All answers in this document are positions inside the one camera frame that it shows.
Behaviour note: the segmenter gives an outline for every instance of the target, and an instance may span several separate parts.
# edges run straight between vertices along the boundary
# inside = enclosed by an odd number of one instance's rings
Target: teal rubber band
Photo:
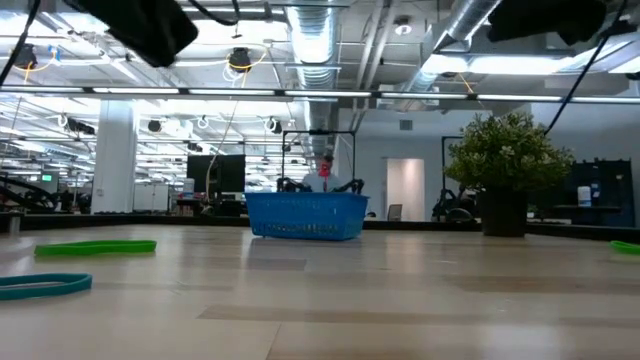
[[[92,281],[91,274],[52,273],[0,277],[0,300],[73,294],[91,289]],[[47,285],[34,287],[35,284]]]
[[[113,253],[149,253],[156,250],[152,240],[104,240],[37,245],[34,253],[45,255],[97,255]]]
[[[610,245],[619,253],[640,255],[640,245],[629,244],[622,241],[612,241]]]

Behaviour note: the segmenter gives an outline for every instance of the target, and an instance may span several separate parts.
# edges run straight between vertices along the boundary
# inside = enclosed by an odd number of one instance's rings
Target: screen
[[[206,191],[206,176],[213,155],[187,157],[187,178],[194,180],[194,192]],[[210,181],[217,181],[220,171],[220,191],[244,192],[245,156],[219,155],[211,169]]]

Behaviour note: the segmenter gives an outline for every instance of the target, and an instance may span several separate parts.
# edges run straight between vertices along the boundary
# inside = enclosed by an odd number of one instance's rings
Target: ceiling duct
[[[403,85],[402,90],[408,92],[427,92],[440,75],[431,72],[427,65],[428,58],[445,47],[462,43],[467,50],[471,38],[485,22],[489,14],[501,0],[457,0],[453,4],[451,15],[441,23],[432,26],[425,35],[425,63],[412,79]],[[406,110],[409,103],[400,101],[400,108]]]
[[[291,24],[291,45],[296,62],[323,65],[333,61],[336,43],[338,13],[331,7],[299,6],[287,8]],[[336,70],[324,67],[299,67],[296,69],[300,88],[304,90],[333,89],[336,86]],[[304,104],[307,130],[335,130],[337,128],[336,103],[307,101]],[[309,138],[312,155],[323,155],[326,139]]]

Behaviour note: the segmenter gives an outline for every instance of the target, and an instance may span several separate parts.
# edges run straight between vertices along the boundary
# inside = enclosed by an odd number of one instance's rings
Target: potted plant
[[[460,143],[449,147],[453,162],[445,174],[478,192],[485,235],[524,236],[527,192],[561,182],[573,156],[554,148],[544,127],[524,113],[486,120],[476,114],[462,135]]]

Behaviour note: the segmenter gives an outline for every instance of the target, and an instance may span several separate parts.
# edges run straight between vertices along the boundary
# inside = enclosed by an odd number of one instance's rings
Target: desk
[[[578,206],[578,205],[558,205],[552,208],[552,212],[565,215],[571,219],[574,225],[603,225],[602,216],[605,214],[616,214],[622,209],[617,206]],[[581,215],[593,215],[593,219],[581,218]]]

